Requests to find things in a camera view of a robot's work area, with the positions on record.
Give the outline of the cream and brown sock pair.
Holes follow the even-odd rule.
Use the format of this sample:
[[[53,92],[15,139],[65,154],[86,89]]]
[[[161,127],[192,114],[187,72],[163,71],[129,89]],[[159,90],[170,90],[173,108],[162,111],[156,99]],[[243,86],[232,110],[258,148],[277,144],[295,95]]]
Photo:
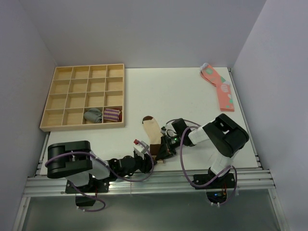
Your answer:
[[[145,116],[142,119],[142,125],[149,138],[150,153],[152,157],[156,157],[161,147],[162,137],[159,124],[152,116]]]

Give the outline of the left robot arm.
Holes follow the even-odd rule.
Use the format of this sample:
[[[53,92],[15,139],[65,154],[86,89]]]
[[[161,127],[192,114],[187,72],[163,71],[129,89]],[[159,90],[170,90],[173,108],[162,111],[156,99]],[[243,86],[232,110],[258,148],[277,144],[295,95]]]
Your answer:
[[[94,180],[122,179],[132,176],[136,171],[152,174],[157,162],[143,141],[134,141],[133,156],[121,159],[102,160],[94,154],[89,141],[55,143],[48,147],[48,161],[45,163],[47,177],[65,178],[82,192],[89,192]]]

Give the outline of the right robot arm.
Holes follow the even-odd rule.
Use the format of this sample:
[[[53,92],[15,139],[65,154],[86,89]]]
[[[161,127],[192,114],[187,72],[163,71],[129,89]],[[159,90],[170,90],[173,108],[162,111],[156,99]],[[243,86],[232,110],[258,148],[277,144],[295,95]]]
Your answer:
[[[187,122],[183,118],[167,122],[174,129],[174,136],[168,135],[166,126],[161,128],[163,136],[156,161],[176,155],[176,149],[181,145],[193,147],[211,141],[218,151],[218,157],[208,171],[208,182],[212,187],[220,187],[234,157],[249,141],[248,133],[226,114],[220,114],[211,122],[202,126],[196,125],[195,128],[189,128]]]

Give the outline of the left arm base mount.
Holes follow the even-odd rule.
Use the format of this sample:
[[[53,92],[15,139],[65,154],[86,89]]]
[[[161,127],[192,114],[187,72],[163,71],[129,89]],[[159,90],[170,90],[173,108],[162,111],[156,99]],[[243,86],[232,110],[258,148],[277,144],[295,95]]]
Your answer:
[[[105,209],[106,202],[98,197],[99,193],[107,193],[109,182],[90,177],[85,186],[77,187],[71,181],[67,181],[65,194],[75,195],[77,209],[82,212],[99,212]]]

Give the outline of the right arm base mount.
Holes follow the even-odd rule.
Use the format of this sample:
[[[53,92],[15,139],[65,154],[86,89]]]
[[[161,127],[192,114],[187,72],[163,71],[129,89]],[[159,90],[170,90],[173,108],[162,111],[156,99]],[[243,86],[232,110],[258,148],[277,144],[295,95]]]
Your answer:
[[[233,196],[236,195],[238,176],[237,173],[229,171],[222,177],[213,179],[211,174],[195,174],[193,175],[193,186],[196,190],[214,190],[206,192],[206,196],[211,205],[216,204],[217,207],[226,204]]]

